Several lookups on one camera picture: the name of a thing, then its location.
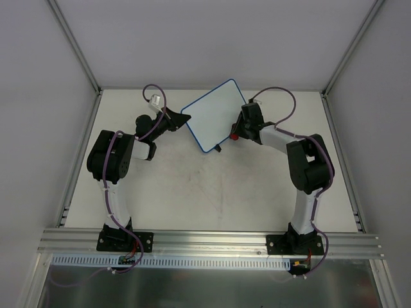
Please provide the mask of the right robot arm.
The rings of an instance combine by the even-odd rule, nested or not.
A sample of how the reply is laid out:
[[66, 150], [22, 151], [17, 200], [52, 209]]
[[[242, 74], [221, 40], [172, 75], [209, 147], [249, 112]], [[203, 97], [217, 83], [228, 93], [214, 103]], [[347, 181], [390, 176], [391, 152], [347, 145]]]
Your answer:
[[267, 253], [325, 256], [328, 238], [315, 226], [315, 215], [320, 196], [333, 183], [335, 170], [323, 138], [318, 134], [293, 134], [273, 122], [264, 122], [256, 102], [241, 107], [231, 137], [269, 146], [288, 159], [290, 178], [297, 190], [294, 213], [283, 235], [266, 236]]

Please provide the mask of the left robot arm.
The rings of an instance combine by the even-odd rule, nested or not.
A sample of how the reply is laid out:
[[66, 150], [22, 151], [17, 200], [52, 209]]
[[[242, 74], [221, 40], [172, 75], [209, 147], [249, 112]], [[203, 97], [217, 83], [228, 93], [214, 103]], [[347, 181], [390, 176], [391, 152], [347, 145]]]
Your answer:
[[190, 119], [190, 115], [165, 107], [157, 112], [155, 119], [149, 115], [137, 117], [134, 135], [100, 132], [87, 157], [87, 170], [102, 189], [107, 213], [97, 242], [99, 252], [152, 251], [153, 233], [134, 231], [120, 183], [128, 173], [132, 156], [150, 161], [157, 149], [156, 138], [164, 132], [177, 131]]

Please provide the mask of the red bone-shaped eraser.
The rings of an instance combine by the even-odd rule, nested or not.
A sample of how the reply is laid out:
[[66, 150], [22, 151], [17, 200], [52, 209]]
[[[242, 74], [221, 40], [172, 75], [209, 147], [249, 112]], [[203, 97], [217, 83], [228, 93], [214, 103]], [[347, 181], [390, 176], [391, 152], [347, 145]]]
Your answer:
[[239, 136], [236, 135], [236, 134], [234, 134], [234, 133], [231, 133], [231, 134], [230, 134], [230, 138], [231, 138], [232, 140], [234, 140], [234, 141], [237, 141], [237, 140], [239, 139]]

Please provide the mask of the blue framed whiteboard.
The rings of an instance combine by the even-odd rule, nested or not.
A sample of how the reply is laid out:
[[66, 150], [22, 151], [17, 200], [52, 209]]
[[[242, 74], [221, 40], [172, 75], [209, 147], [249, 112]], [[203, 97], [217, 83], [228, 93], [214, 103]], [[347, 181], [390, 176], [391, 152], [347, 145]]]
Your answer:
[[203, 153], [213, 151], [227, 140], [245, 98], [234, 79], [229, 79], [183, 107], [191, 116], [186, 123]]

